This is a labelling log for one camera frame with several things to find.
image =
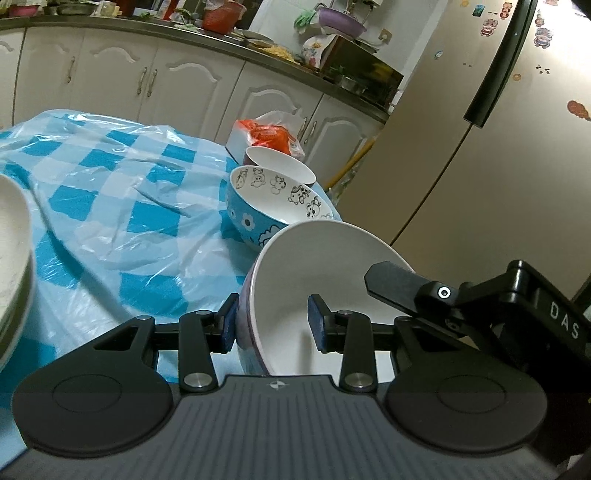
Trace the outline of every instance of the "countertop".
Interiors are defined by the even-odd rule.
[[[0,31],[13,28],[30,28],[37,26],[55,27],[79,27],[79,28],[100,28],[103,30],[119,30],[130,33],[140,33],[153,37],[165,38],[167,40],[179,41],[198,47],[225,53],[242,60],[255,63],[267,69],[281,73],[316,90],[319,90],[343,103],[359,110],[373,119],[386,123],[388,113],[385,109],[379,108],[366,102],[362,98],[353,95],[332,83],[321,79],[310,70],[296,65],[292,62],[267,55],[259,50],[249,48],[237,43],[234,39],[222,35],[192,32],[167,25],[159,25],[148,21],[138,21],[126,18],[101,18],[87,17],[84,15],[71,16],[45,16],[37,17],[12,17],[0,20]]]

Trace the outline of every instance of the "wall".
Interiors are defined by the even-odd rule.
[[[293,22],[316,3],[317,0],[264,0],[251,29],[299,51],[309,35],[298,35]],[[384,0],[369,15],[365,24],[368,30],[361,38],[378,42],[381,30],[390,30],[392,40],[383,45],[376,56],[404,76],[410,76],[446,4],[447,0]],[[345,6],[345,0],[335,0],[333,7],[344,10]],[[363,19],[368,8],[360,0],[355,7],[356,17]]]

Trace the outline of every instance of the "kitchen cabinet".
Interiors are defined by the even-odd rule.
[[[139,122],[171,125],[215,140],[244,60],[161,40],[148,75]]]
[[[84,30],[30,28],[22,47],[14,100],[14,122],[54,108],[69,108],[74,68]]]
[[[236,120],[254,119],[272,110],[309,120],[322,93],[263,67],[246,64],[223,116],[216,142],[224,145]]]
[[[0,130],[12,126],[14,83],[24,34],[23,29],[0,33]]]
[[[137,121],[158,41],[119,31],[85,31],[70,108]]]
[[[383,125],[324,95],[302,135],[305,163],[325,185]]]

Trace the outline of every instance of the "blue checkered tablecloth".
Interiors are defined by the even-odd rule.
[[[10,398],[30,372],[137,314],[173,322],[240,291],[256,254],[226,215],[236,166],[170,127],[75,111],[0,132],[0,173],[25,191],[36,259],[31,313],[0,372],[0,466],[25,448]],[[242,373],[236,348],[213,362],[220,381]],[[176,355],[158,371],[177,381]]]

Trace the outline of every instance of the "refrigerator door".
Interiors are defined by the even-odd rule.
[[[411,217],[467,132],[463,116],[512,17],[512,11],[501,15],[503,0],[482,3],[450,0],[404,95],[339,200],[345,221],[385,242]]]
[[[591,22],[538,9],[486,125],[394,243],[421,275],[458,286],[519,258],[570,297],[591,273]]]

